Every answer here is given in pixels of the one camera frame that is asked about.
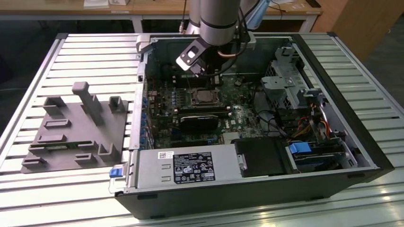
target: circuit board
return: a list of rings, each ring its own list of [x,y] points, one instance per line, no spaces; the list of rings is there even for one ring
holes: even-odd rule
[[[192,101],[194,91],[204,88],[177,88],[169,81],[152,84],[149,87],[150,115],[153,125],[154,148],[170,148],[178,144],[190,146],[218,145],[229,143],[230,139],[262,136],[261,125],[252,111],[250,99],[253,84],[242,83],[237,76],[224,76],[222,85],[210,93],[217,96],[214,105],[228,110],[228,116],[220,117],[217,127],[204,132],[182,132],[178,128],[178,108],[197,108]]]

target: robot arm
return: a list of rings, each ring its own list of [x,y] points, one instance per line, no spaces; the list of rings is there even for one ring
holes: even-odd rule
[[[237,21],[238,24],[245,21],[246,27],[256,29],[268,3],[269,0],[190,0],[186,34],[198,32],[200,37],[180,54],[178,66],[197,76],[216,75],[228,58],[237,56],[222,53],[222,49],[232,49]]]

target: warning label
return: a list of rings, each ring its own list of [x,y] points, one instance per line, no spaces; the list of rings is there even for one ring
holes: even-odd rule
[[[174,152],[173,151],[166,151],[166,152],[158,152],[158,159],[165,159],[165,158],[172,158]]]
[[[174,182],[194,183],[214,180],[212,153],[173,156]]]

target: metal slat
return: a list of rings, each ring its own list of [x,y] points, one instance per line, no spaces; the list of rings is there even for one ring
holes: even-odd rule
[[[337,56],[337,57],[317,57],[320,63],[333,63],[333,62],[350,62],[346,56]]]
[[[137,67],[138,61],[88,61],[58,62],[52,65],[52,70],[80,70]]]
[[[62,187],[56,186],[24,191],[2,192],[0,193],[0,209],[80,201],[90,198],[110,198],[112,194],[108,191],[108,184],[109,182],[86,183],[65,185]]]
[[[22,163],[22,158],[5,159],[4,162],[2,162],[2,164],[1,164],[1,166],[0,166],[0,173],[20,172],[20,170],[21,170],[21,163]]]
[[[136,54],[90,54],[90,55],[61,55],[56,57],[54,62],[74,61],[125,61],[136,60]]]
[[[44,206],[4,211],[0,213],[0,219],[5,226],[26,226],[57,223],[62,221],[69,222],[72,220],[113,217],[120,215],[128,215],[126,209],[121,206],[116,199],[105,199],[57,206]]]
[[[404,166],[404,154],[398,153],[398,154],[389,154],[386,156],[386,158],[389,159],[392,165],[396,167],[396,168],[400,168]]]
[[[98,33],[98,34],[68,34],[68,37],[100,37],[100,36],[137,36],[133,33]]]
[[[77,81],[85,81],[89,85],[130,84],[137,83],[137,76],[112,76],[102,79],[97,77],[45,79],[42,86],[72,86]]]
[[[6,156],[25,156],[28,154],[28,148],[29,144],[13,144],[8,150]]]
[[[305,40],[308,45],[336,45],[334,41],[330,39],[321,39],[321,40]]]
[[[382,99],[382,96],[378,92],[356,92],[356,93],[342,93],[346,101],[358,101],[358,100],[376,100]]]
[[[404,184],[390,185],[390,187],[385,187],[381,191],[378,187],[369,188],[349,188],[344,191],[344,193],[338,193],[334,195],[333,200],[340,200],[345,198],[365,198],[369,196],[384,196],[394,193],[400,193],[404,190]]]
[[[352,101],[348,102],[353,110],[377,110],[389,109],[390,106],[384,100]]]
[[[18,131],[17,137],[20,136],[34,136],[36,131]]]
[[[33,141],[33,139],[34,139],[34,136],[21,136],[21,137],[16,137],[13,142],[20,144],[20,143],[25,143],[28,141]]]
[[[5,182],[0,184],[0,192],[4,190],[29,189],[34,187],[61,186],[73,183],[96,183],[96,182],[106,182],[106,181],[109,181],[108,170],[105,170],[105,172],[101,174],[66,176],[66,177],[56,177],[48,179],[34,179],[34,180],[17,181],[17,182]]]
[[[361,76],[361,73],[357,69],[346,69],[346,70],[325,70],[326,74],[330,77],[350,77],[350,76]]]
[[[385,154],[404,153],[404,146],[397,148],[382,148]]]
[[[378,142],[377,145],[380,148],[398,148],[404,147],[404,140]]]
[[[17,181],[22,182],[26,180],[38,180],[38,179],[56,179],[57,177],[65,177],[65,176],[102,174],[102,173],[108,173],[109,170],[110,170],[109,167],[101,167],[92,169],[74,169],[74,170],[33,173],[33,174],[0,175],[0,183],[17,182]]]
[[[398,118],[397,113],[374,113],[374,114],[364,114],[364,115],[357,115],[361,121],[366,120],[376,120],[376,119],[393,119]]]
[[[404,140],[404,129],[370,131],[370,135],[376,142]]]
[[[82,226],[136,226],[140,221],[132,215],[118,217],[97,218],[90,221],[77,221],[64,224],[65,227],[82,227]]]
[[[344,63],[321,63],[325,70],[341,70],[341,69],[356,69],[356,66],[350,62]]]
[[[25,119],[21,125],[21,130],[36,130],[40,127],[41,122],[42,122],[41,118]]]
[[[321,57],[321,56],[345,56],[342,51],[330,51],[330,50],[313,51],[313,54],[314,54],[316,57]]]
[[[354,111],[354,113],[357,114],[357,116],[362,116],[362,115],[368,115],[368,114],[389,114],[389,113],[394,113],[396,116],[398,115],[397,112],[393,109],[384,109],[384,110],[357,110]]]
[[[341,84],[353,85],[353,84],[368,84],[366,78],[360,77],[330,77],[336,86]],[[313,77],[309,77],[312,84],[317,84],[317,81]]]
[[[85,48],[85,49],[61,49],[61,55],[85,55],[85,54],[116,54],[116,53],[137,53],[134,47],[132,48]]]
[[[68,37],[65,43],[80,42],[136,42],[137,36],[98,36],[98,37]]]
[[[372,187],[372,186],[385,187],[386,185],[394,184],[394,183],[404,183],[404,169],[402,168],[393,170],[386,175],[384,175],[382,177],[370,181],[369,183],[358,183],[358,184],[352,185],[349,187],[349,189],[361,188],[361,187]]]
[[[46,112],[42,107],[32,107],[28,111],[26,117],[42,117]]]
[[[340,47],[337,45],[309,45],[312,51],[338,51]]]
[[[306,34],[306,35],[300,35],[302,39],[305,40],[329,40],[329,36],[326,34],[324,35],[317,35],[317,34]]]
[[[341,93],[358,93],[358,92],[369,92],[376,91],[374,87],[370,84],[356,84],[356,85],[344,85],[338,84],[336,86]]]
[[[113,48],[113,47],[136,47],[136,42],[100,42],[100,43],[65,43],[66,48]]]
[[[362,121],[362,124],[369,131],[404,128],[402,119],[369,120]]]
[[[121,75],[136,75],[136,74],[137,74],[137,68],[90,69],[90,70],[52,70],[48,73],[46,78],[121,76]]]

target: wooden table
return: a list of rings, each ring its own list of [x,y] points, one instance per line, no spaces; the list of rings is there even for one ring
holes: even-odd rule
[[[0,0],[0,20],[132,20],[133,3],[84,9],[84,0]]]
[[[133,23],[136,33],[142,33],[141,21],[146,19],[181,19],[184,0],[130,0],[126,6],[110,5],[106,9],[84,9],[84,0],[0,0],[0,20],[113,20]],[[268,8],[264,20],[300,20],[300,32],[309,32],[321,14],[305,0]]]
[[[136,15],[137,23],[133,23],[134,31],[142,31],[138,21],[145,19],[181,19],[184,0],[134,0],[132,13]],[[309,32],[317,16],[322,13],[321,8],[313,8],[305,0],[294,0],[293,3],[281,4],[281,10],[268,8],[264,20],[301,20],[300,32]]]

